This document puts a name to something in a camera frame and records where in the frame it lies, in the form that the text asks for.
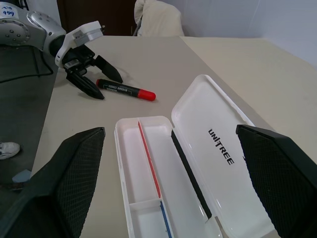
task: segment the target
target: marker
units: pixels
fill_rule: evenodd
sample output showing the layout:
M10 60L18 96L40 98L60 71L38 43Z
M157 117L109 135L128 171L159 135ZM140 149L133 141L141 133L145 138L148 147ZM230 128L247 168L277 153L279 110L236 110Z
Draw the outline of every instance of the marker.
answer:
M106 89L109 91L125 94L125 95L135 97L135 98L145 99L148 101L154 101L156 98L155 93L152 93L152 92L149 92L149 91L146 91L143 89L123 85L120 83L111 82L111 81L105 80L105 79L98 79L96 82L96 85L99 88L103 88L103 89Z

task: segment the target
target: white sneaker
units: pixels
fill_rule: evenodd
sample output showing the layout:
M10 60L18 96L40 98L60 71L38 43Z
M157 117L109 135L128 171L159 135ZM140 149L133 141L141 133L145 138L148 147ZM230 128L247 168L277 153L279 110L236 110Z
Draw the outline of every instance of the white sneaker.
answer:
M0 143L0 160L10 158L20 151L20 145L13 142Z

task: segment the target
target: white table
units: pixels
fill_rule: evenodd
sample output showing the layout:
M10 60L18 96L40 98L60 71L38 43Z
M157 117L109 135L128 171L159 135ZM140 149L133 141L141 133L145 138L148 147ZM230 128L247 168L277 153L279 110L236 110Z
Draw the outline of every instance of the white table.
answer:
M253 57L245 56L242 62L232 61L230 54L238 54L239 44L236 48L231 46L235 51L231 49L226 52L227 56L225 56L223 52L215 51L216 43L219 47L221 41L216 40L213 44L214 52L210 52L209 55L209 57L213 55L211 57L213 63L210 67L214 71L224 74L227 82L224 82L179 37L102 37L88 44L96 54L101 55L119 69L125 84L154 91L157 94L155 102L142 101L109 91L104 91L105 100L95 100L68 83L64 72L58 73L32 174L50 160L64 139L93 127L104 126L106 128L96 191L82 237L128 237L113 135L115 124L119 119L147 116L165 116L170 119L172 108L194 78L199 74L208 74L256 126L272 129L256 113L257 111L267 116L265 114L267 110L263 111L259 107L260 100L255 100L258 95L254 95L253 100L250 99L249 90L251 89L247 87L246 82L248 79L250 80L250 77L241 80L247 87L247 91L243 91L243 87L237 88L239 82L236 82L237 85L233 87L238 89L240 96L226 84L234 84L229 80L234 77L230 76L230 72L233 72L240 80L239 74L237 74L238 65L252 62ZM226 42L223 41L223 43L222 49L225 48ZM201 49L197 45L192 48L197 52ZM206 45L206 52L209 50L210 46ZM247 68L241 69L244 75L248 74L245 72L247 70ZM87 77L97 80L103 75L97 68L91 67ZM246 98L250 105L255 104L257 110L253 110L241 98Z

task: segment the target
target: wall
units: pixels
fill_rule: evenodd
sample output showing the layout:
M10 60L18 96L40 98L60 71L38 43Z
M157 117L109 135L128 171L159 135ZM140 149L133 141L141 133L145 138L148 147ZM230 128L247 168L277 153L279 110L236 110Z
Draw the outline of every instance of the wall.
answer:
M56 0L27 0L27 3L30 10L45 13L60 24Z
M183 14L186 35L263 37L317 68L316 0L162 0Z

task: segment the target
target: black cable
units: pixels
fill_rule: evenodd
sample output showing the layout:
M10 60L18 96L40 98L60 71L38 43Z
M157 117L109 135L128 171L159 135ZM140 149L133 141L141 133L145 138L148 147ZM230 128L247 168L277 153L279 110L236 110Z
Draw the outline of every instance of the black cable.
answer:
M10 82L10 81L17 80L17 79L20 79L20 78L26 78L26 77L52 75L52 74L54 73L54 71L51 69L51 67L48 65L48 63L46 63L46 61L45 61L45 59L44 59L44 54L43 54L42 51L40 51L40 56L41 56L41 59L42 59L43 64L44 64L44 65L46 66L46 68L50 71L49 73L29 74L29 75L19 76L19 77L15 77L15 78L9 78L9 79L0 81L0 83L6 83L6 82Z

